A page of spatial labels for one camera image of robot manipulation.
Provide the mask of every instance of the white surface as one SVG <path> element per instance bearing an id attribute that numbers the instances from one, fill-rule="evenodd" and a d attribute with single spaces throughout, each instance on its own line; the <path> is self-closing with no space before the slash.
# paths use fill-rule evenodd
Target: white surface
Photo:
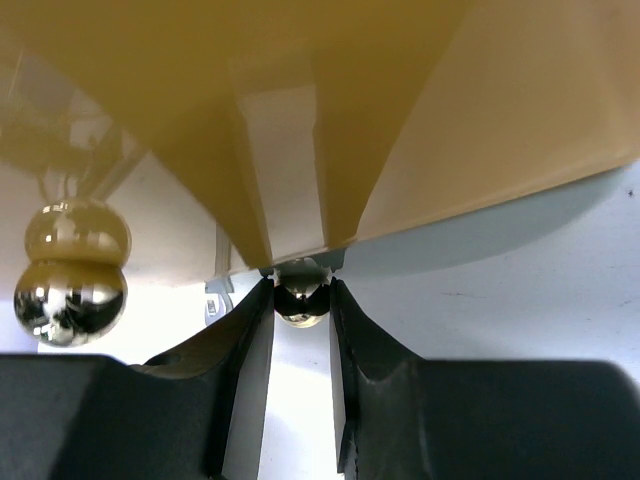
<path id="1" fill-rule="evenodd" d="M 343 278 L 424 357 L 600 358 L 640 379 L 639 234 L 635 164 L 603 203 L 512 252 L 408 277 Z"/>

